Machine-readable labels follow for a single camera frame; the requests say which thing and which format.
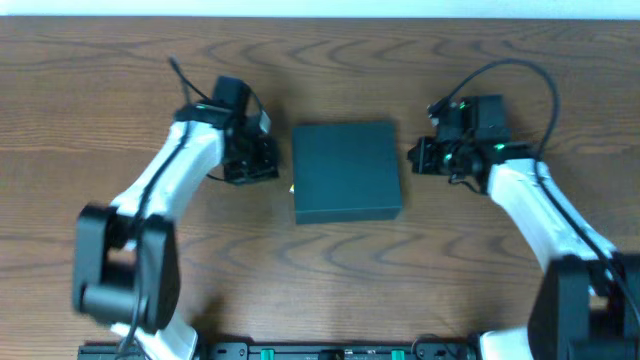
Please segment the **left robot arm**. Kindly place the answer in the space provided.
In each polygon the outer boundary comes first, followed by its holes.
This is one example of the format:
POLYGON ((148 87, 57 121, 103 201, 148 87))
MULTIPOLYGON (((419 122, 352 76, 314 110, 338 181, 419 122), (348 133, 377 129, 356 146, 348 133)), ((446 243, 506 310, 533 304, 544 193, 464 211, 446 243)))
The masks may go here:
POLYGON ((264 109, 244 81, 221 76, 211 95, 187 101, 142 174, 107 205, 86 205, 75 229, 73 309, 120 335, 114 356, 195 359, 197 331, 176 311, 176 228, 215 168, 236 186, 278 175, 264 109))

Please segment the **dark green gift box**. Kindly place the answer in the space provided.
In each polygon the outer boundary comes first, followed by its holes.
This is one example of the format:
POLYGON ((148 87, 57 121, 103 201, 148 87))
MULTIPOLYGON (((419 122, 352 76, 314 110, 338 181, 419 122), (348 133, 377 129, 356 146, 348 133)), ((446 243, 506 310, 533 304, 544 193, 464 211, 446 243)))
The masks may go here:
POLYGON ((401 212, 391 122, 299 126, 292 150, 298 225, 393 220, 401 212))

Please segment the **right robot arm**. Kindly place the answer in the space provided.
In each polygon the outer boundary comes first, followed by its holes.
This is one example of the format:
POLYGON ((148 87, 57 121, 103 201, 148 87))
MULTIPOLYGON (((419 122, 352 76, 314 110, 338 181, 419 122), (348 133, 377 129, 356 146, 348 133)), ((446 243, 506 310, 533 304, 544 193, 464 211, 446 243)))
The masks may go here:
POLYGON ((639 257, 596 232, 533 145, 515 142, 501 96, 446 97, 428 108, 436 129, 409 151, 412 170, 475 182, 515 223, 544 279, 526 325, 481 334, 481 359, 636 359, 639 257))

